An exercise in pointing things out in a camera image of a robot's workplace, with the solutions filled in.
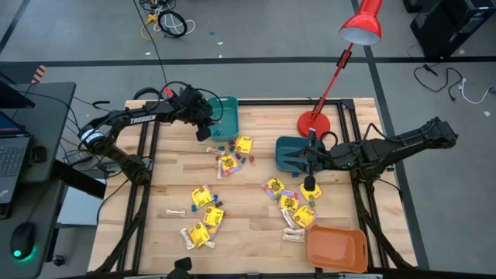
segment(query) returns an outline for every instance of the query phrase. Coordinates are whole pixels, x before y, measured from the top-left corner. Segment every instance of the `lamp base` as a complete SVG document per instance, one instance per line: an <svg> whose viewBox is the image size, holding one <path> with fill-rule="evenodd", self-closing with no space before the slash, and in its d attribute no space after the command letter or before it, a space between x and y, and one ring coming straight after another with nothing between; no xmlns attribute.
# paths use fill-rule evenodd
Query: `lamp base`
<svg viewBox="0 0 496 279"><path fill-rule="evenodd" d="M331 129L331 123L327 116L319 113L315 118L315 121L311 122L313 112L305 112L298 119L298 131L301 136L308 137L308 129L313 128L317 133L317 139L320 139L320 136Z"/></svg>

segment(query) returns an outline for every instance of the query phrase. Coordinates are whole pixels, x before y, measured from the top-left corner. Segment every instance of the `computer mouse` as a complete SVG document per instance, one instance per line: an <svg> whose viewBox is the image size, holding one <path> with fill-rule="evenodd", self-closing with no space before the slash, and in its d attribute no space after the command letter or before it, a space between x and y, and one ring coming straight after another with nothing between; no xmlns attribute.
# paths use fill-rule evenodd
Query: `computer mouse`
<svg viewBox="0 0 496 279"><path fill-rule="evenodd" d="M10 251L17 260L22 260L29 256L34 247L35 225L31 222L24 222L17 226L10 239Z"/></svg>

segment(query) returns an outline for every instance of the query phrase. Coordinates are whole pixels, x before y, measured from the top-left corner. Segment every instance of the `teal container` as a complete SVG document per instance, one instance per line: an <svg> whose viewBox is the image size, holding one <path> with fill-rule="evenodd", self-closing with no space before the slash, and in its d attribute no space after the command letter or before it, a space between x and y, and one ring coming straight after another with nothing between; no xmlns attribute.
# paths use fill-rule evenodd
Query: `teal container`
<svg viewBox="0 0 496 279"><path fill-rule="evenodd" d="M220 100L224 106L224 115L219 124L210 126L211 138L216 142L230 142L239 135L238 99L233 96L225 96L220 97ZM212 119L218 119L222 111L219 100L213 97L208 100L208 103L214 111Z"/></svg>
<svg viewBox="0 0 496 279"><path fill-rule="evenodd" d="M317 145L321 146L322 141L317 139ZM295 162L295 163L303 163L305 165L308 164L306 158L296 158L296 157L288 157L285 156L288 153L293 153L301 150L305 146L308 146L308 138L303 137L295 137L295 136L282 136L276 141L276 166L280 171L287 171L291 173L299 173L302 174L303 171L298 169L297 167L287 164L286 162Z"/></svg>

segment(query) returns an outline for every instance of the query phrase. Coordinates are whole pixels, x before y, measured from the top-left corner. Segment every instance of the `lamp shade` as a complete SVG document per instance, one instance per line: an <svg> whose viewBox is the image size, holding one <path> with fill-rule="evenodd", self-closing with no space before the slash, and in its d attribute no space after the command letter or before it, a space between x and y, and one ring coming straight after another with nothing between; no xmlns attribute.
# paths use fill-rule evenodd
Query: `lamp shade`
<svg viewBox="0 0 496 279"><path fill-rule="evenodd" d="M350 43L364 46L379 43L382 31L377 14L381 4L382 0L362 0L358 13L343 24L339 35Z"/></svg>

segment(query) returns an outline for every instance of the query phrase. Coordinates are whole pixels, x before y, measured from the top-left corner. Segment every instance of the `red desk lamp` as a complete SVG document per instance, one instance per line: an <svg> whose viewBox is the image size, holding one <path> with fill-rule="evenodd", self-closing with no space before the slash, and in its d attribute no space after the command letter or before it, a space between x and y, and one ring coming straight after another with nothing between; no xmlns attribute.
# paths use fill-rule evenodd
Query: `red desk lamp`
<svg viewBox="0 0 496 279"><path fill-rule="evenodd" d="M348 59L351 56L351 47L354 43L369 46L381 41L382 32L381 24L377 20L377 14L379 13L379 8L381 7L382 0L363 0L360 5L358 13L348 19L341 29L339 30L339 35L346 41L350 42L347 50L344 50L339 62L337 64L338 68L332 77L329 86L324 92L324 95L320 99L319 105L314 108L313 111L305 112L300 116L298 120L298 131L300 135L307 137L308 129L313 128L317 133L317 137L320 136L331 129L331 123L327 119L327 116L321 113L322 107L324 106L327 94L331 90L334 81L338 77L341 69L344 69Z"/></svg>

